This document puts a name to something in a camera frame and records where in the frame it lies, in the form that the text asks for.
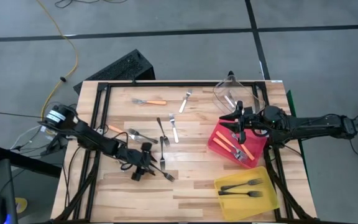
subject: red container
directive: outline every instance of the red container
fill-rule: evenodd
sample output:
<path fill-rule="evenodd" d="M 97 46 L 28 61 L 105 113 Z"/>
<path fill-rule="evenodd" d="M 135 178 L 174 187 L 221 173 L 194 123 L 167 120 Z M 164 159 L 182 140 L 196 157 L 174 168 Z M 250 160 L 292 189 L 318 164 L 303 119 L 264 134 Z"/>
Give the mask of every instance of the red container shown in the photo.
<path fill-rule="evenodd" d="M 256 135 L 254 135 L 252 133 L 251 130 L 245 130 L 246 132 L 246 141 L 244 143 L 245 147 L 249 150 L 249 152 L 255 157 L 254 160 L 251 160 L 249 158 L 246 159 L 245 163 L 242 163 L 240 161 L 238 161 L 230 152 L 227 152 L 225 149 L 223 149 L 220 145 L 218 145 L 217 143 L 215 143 L 213 141 L 214 138 L 218 138 L 219 140 L 221 140 L 221 142 L 223 142 L 229 149 L 232 149 L 233 152 L 235 152 L 235 149 L 228 145 L 225 141 L 223 141 L 221 138 L 219 138 L 216 135 L 216 131 L 219 131 L 221 134 L 224 135 L 224 137 L 226 137 L 234 146 L 236 146 L 238 149 L 242 150 L 240 144 L 237 142 L 237 140 L 235 140 L 230 133 L 230 130 L 228 130 L 227 128 L 221 126 L 219 123 L 220 122 L 230 122 L 230 121 L 224 121 L 224 120 L 219 120 L 219 122 L 217 123 L 217 125 L 215 126 L 215 129 L 211 135 L 211 137 L 208 140 L 208 148 L 214 152 L 217 152 L 218 154 L 230 159 L 231 161 L 235 162 L 236 164 L 239 164 L 240 166 L 243 166 L 245 168 L 254 168 L 257 164 L 258 164 L 258 160 L 260 158 L 260 156 L 263 153 L 264 147 L 265 147 L 265 143 L 267 138 L 266 137 L 257 137 Z"/>

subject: yellow plastic bin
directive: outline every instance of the yellow plastic bin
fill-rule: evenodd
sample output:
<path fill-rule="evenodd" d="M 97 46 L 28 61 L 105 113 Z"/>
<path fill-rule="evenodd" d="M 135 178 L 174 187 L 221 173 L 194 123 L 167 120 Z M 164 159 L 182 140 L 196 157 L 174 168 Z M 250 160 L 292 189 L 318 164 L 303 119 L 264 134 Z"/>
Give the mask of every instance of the yellow plastic bin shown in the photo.
<path fill-rule="evenodd" d="M 256 167 L 239 174 L 230 175 L 214 181 L 216 194 L 222 186 L 236 185 L 261 178 L 263 182 L 257 185 L 242 185 L 226 190 L 227 192 L 246 193 L 251 190 L 260 191 L 262 197 L 250 197 L 248 195 L 219 195 L 219 203 L 224 219 L 237 221 L 263 212 L 278 208 L 277 194 L 274 191 L 265 167 Z"/>

